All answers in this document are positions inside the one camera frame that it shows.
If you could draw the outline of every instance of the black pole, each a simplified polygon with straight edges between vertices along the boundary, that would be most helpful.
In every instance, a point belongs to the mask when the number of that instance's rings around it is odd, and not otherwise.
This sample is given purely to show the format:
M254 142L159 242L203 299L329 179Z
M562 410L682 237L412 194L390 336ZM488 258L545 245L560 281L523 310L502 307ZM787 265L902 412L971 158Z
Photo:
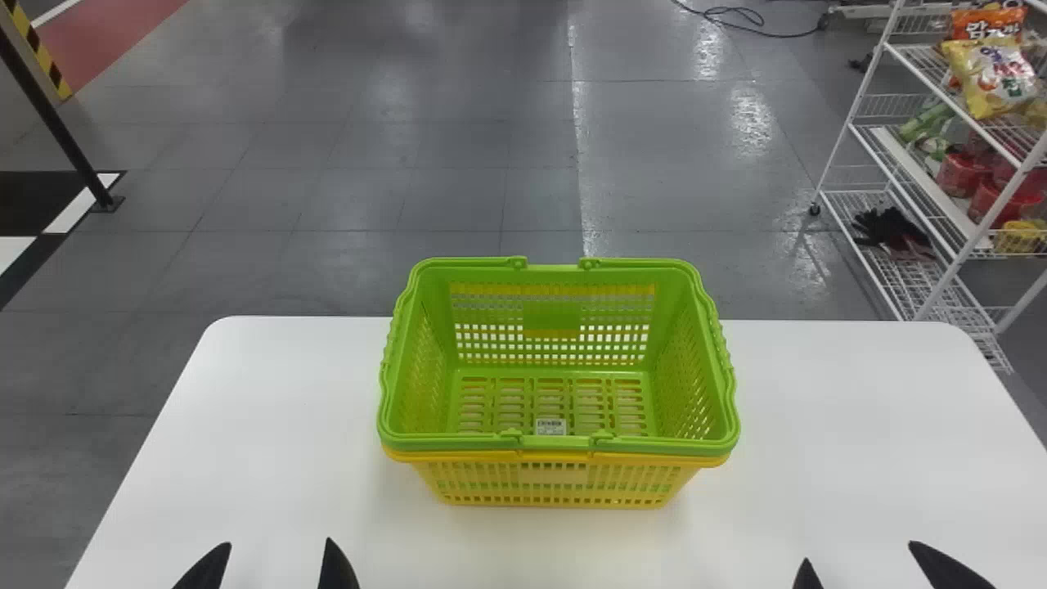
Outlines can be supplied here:
M44 124L47 126L47 130L54 136L54 140L59 142L59 145L65 152L66 157L69 158L72 166L80 173L84 183L87 184L87 188L94 195L95 205L91 209L106 212L115 210L124 199L120 197L113 198L102 181L98 180L97 174L91 167L91 162L87 160L87 156L84 155L80 145L76 144L76 139L72 137L69 129L62 121L59 111L51 106L51 100L47 97L47 94L37 84L32 72L29 71L29 66L22 61L22 55L19 54L18 48L15 47L14 43L10 42L10 39L3 31L0 31L0 38L3 39L0 42L0 56L3 56L4 64L7 65L7 69L15 76L18 85L22 87L22 91L25 92L25 96L29 98L32 107L37 109L40 118L43 119Z

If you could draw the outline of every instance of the orange snack bag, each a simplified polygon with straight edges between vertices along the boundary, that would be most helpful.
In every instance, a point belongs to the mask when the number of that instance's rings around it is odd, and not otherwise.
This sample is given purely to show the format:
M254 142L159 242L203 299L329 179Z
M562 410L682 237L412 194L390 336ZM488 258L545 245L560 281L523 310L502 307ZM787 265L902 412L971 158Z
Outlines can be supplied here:
M1015 37L1022 40L1022 25L1028 6L988 10L953 10L953 39L984 39L986 37Z

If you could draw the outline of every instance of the black cable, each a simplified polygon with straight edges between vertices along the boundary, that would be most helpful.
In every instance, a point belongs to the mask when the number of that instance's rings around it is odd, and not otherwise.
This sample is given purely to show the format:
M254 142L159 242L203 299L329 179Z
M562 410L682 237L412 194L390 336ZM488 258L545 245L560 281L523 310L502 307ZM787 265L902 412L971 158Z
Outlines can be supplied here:
M790 35L767 32L765 30L760 30L759 28L753 28L751 26L735 24L733 22L727 22L717 18L713 18L734 13L737 15L741 15L742 18L744 18L755 26L763 26L764 24L766 24L765 21L763 20L763 15L748 6L713 6L712 8L699 10L697 8L692 8L687 4L684 4L681 0L669 0L669 1L680 6L681 8L687 10L688 13L691 13L692 15L698 15L699 17L706 19L707 21L713 24L718 24L720 26L730 26L731 28L737 28L739 30L748 30L750 32L762 35L763 37L771 37L772 39L797 39L799 37L806 37L808 35L814 35L819 30L825 30L825 27L828 25L828 16L822 15L822 17L818 19L818 24L816 24L815 28L810 30L805 30L803 32L794 32Z

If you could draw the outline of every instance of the metal shelf rack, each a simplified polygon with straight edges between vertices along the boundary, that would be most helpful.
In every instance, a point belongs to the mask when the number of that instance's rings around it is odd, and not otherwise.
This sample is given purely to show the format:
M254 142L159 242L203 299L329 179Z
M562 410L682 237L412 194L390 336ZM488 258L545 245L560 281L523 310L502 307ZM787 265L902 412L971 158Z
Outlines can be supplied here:
M1043 0L1026 0L1047 14ZM1035 167L1047 166L1047 132L1029 127L1019 115L976 120L964 99L950 87L948 62L935 47L949 29L949 15L913 15L901 0L892 4L868 71L818 182L810 212L822 206L843 229L851 249L881 296L899 321L940 321L965 332L998 371L1012 368L997 338L1047 287L1047 270L1012 305L986 307L959 276L971 259L1047 257L1047 229L992 228L1019 185ZM1039 50L1032 65L1043 75L1047 51ZM868 92L884 55L890 55L919 80L922 93ZM899 138L899 127L928 108L944 103L1017 172L979 223L967 218L966 203L945 195L923 164L925 154ZM847 137L860 144L872 163L841 163ZM879 248L859 246L851 225L854 214L871 208L897 206L931 236L936 258L899 257Z

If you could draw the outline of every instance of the red floor marking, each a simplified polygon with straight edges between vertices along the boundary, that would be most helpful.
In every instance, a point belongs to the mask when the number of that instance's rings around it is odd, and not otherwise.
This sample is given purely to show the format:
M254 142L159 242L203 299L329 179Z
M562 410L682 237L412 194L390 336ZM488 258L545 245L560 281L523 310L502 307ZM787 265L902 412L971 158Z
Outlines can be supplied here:
M187 0L84 0L44 23L40 38L73 92Z

